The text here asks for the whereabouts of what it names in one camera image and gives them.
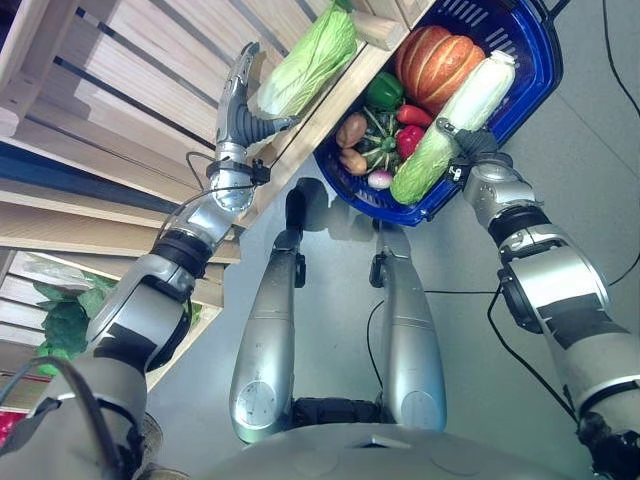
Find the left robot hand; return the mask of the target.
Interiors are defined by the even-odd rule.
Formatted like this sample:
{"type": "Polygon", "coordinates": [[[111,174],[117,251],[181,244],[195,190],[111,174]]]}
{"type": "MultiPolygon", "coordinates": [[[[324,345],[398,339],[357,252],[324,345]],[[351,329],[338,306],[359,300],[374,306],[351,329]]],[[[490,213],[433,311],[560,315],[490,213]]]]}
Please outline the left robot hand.
{"type": "Polygon", "coordinates": [[[218,106],[215,153],[219,161],[246,163],[247,149],[299,122],[296,116],[262,119],[248,107],[249,73],[260,52],[258,42],[246,44],[229,70],[218,106]]]}

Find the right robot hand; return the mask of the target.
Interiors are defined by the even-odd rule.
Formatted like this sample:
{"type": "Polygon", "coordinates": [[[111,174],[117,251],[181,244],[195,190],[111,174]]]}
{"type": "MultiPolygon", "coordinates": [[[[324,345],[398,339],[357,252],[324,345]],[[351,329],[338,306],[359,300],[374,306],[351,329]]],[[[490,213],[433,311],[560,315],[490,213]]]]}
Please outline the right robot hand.
{"type": "Polygon", "coordinates": [[[472,160],[481,154],[493,154],[498,151],[496,138],[486,128],[475,131],[458,128],[445,117],[437,118],[435,126],[452,145],[456,158],[472,160]]]}

